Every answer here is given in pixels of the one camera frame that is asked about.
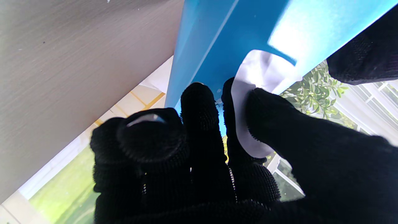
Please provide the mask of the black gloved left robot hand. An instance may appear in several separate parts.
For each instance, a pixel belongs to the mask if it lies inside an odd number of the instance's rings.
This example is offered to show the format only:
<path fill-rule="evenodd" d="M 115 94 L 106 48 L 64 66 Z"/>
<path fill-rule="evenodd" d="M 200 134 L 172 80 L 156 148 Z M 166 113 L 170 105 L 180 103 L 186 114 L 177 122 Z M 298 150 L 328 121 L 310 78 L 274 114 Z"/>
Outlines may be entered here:
<path fill-rule="evenodd" d="M 398 78 L 398 7 L 327 58 L 332 78 L 349 85 Z"/>

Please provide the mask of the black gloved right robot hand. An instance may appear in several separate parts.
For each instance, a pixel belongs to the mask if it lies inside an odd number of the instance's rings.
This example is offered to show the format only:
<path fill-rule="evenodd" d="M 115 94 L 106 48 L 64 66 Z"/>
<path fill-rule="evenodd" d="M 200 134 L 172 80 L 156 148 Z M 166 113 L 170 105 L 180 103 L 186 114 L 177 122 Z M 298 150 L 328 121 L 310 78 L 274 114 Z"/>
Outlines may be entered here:
<path fill-rule="evenodd" d="M 212 91 L 193 83 L 174 108 L 113 117 L 93 130 L 95 224 L 396 224 L 397 147 L 305 115 L 279 95 L 249 92 L 250 135 L 286 159 L 304 197 L 280 201 L 265 156 L 237 139 L 223 87 L 227 151 Z"/>

